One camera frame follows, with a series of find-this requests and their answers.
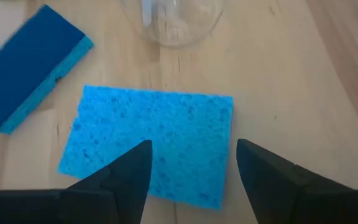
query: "sponge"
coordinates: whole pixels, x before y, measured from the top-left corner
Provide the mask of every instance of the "sponge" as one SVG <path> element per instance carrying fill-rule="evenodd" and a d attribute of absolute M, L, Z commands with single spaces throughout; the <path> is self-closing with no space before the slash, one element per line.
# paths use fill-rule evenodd
<path fill-rule="evenodd" d="M 0 133 L 11 134 L 92 46 L 62 16 L 41 7 L 0 49 Z"/>
<path fill-rule="evenodd" d="M 59 171 L 85 178 L 151 139 L 149 193 L 219 209 L 232 111 L 230 96 L 85 86 Z"/>

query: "cellulose sponge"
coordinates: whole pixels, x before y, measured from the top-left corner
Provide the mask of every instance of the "cellulose sponge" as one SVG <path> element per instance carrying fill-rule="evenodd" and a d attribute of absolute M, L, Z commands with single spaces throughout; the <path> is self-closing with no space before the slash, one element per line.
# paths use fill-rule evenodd
<path fill-rule="evenodd" d="M 85 86 L 59 171 L 85 178 L 151 139 L 149 193 L 219 209 L 232 111 L 230 96 Z"/>
<path fill-rule="evenodd" d="M 11 134 L 92 46 L 54 10 L 39 9 L 0 49 L 0 133 Z"/>

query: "wooden tabletop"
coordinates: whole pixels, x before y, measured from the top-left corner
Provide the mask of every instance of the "wooden tabletop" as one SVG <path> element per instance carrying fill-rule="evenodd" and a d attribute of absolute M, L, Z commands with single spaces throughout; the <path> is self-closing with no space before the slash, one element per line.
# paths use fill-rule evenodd
<path fill-rule="evenodd" d="M 235 160 L 239 138 L 358 188 L 358 5 L 340 2 L 227 0 L 210 35 L 174 50 L 140 37 L 119 0 L 0 1 L 0 45 L 42 4 L 95 43 L 12 136 L 0 135 L 0 189 L 76 181 L 57 164 L 84 84 L 234 97 L 223 209 L 149 197 L 142 223 L 256 223 Z"/>

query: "wood grain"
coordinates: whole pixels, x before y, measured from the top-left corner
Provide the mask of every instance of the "wood grain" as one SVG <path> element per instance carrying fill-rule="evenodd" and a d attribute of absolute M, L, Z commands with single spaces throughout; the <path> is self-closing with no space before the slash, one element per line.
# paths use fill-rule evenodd
<path fill-rule="evenodd" d="M 159 47 L 132 30 L 119 0 L 28 1 L 26 16 L 43 3 L 95 43 L 38 111 L 56 113 L 50 137 L 51 187 L 76 181 L 58 175 L 56 167 L 83 85 L 94 84 L 234 97 L 223 209 L 174 205 L 150 197 L 143 223 L 256 223 L 236 164 L 238 138 L 358 188 L 357 107 L 342 85 L 306 0 L 226 1 L 224 14 L 210 35 L 175 50 Z M 31 130 L 42 129 L 40 124 L 34 126 Z"/>
<path fill-rule="evenodd" d="M 308 0 L 308 4 L 358 114 L 358 1 Z"/>

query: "blue sponge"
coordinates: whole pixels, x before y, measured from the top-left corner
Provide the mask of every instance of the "blue sponge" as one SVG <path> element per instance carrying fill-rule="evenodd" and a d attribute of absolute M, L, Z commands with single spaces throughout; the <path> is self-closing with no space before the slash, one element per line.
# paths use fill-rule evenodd
<path fill-rule="evenodd" d="M 151 139 L 149 193 L 219 209 L 232 110 L 230 96 L 85 86 L 59 171 L 85 178 Z"/>
<path fill-rule="evenodd" d="M 50 7 L 39 9 L 0 49 L 0 133 L 11 134 L 92 46 Z"/>

